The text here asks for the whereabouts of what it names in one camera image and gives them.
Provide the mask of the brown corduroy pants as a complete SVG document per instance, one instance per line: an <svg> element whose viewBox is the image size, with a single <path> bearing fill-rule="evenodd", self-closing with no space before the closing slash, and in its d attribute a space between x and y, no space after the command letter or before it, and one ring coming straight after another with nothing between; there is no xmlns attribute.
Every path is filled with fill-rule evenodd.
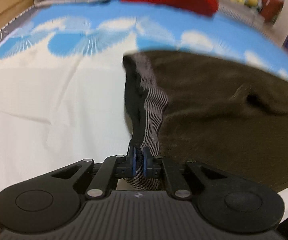
<svg viewBox="0 0 288 240"><path fill-rule="evenodd" d="M123 66L131 146L288 188L288 81L183 51L125 54Z"/></svg>

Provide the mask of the blue white patterned bedsheet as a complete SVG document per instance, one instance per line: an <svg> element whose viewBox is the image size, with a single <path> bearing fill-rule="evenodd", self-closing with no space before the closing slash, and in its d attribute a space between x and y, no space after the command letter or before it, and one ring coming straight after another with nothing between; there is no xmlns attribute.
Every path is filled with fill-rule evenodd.
<svg viewBox="0 0 288 240"><path fill-rule="evenodd" d="M0 44L0 192L81 160L125 155L125 54L171 50L235 61L288 81L288 55L261 33L144 3L58 5ZM288 218L288 188L278 192Z"/></svg>

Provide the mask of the white windowsill ledge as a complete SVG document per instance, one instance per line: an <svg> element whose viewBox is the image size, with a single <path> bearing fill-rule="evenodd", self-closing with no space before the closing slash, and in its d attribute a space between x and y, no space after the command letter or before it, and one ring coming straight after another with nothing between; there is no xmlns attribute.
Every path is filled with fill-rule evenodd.
<svg viewBox="0 0 288 240"><path fill-rule="evenodd" d="M274 25L264 21L260 13L230 0L218 0L218 11L260 31L273 30Z"/></svg>

